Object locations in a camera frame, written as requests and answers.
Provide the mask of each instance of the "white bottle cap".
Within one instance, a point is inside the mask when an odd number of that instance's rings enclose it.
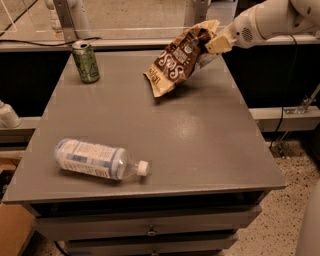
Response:
[[[149,163],[145,161],[140,161],[138,165],[137,175],[139,176],[147,176],[149,170]]]

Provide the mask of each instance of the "chip bag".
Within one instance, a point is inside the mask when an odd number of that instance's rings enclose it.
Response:
[[[184,31],[164,49],[144,73],[150,80],[154,97],[170,92],[220,53],[219,50],[213,50],[216,43],[212,44],[218,25],[217,20],[198,23]],[[206,44],[209,42],[211,46],[207,48]]]

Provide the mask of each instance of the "plastic bottle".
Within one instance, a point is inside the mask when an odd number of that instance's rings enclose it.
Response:
[[[146,176],[149,164],[133,159],[124,148],[114,148],[76,139],[63,139],[55,147],[54,158],[62,169],[113,180]]]

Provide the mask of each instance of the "soda can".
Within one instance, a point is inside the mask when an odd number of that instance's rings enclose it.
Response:
[[[82,82],[93,83],[99,80],[96,57],[89,42],[84,40],[74,42],[72,44],[72,55]]]

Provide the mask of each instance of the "speckled floor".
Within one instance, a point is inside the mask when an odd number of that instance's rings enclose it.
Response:
[[[290,256],[295,254],[297,239],[309,195],[319,179],[316,161],[304,137],[285,143],[282,159],[273,156],[287,182],[284,190],[272,191],[262,202],[262,213],[246,229],[238,231],[238,241],[225,256]],[[35,233],[23,256],[61,256],[53,242]]]

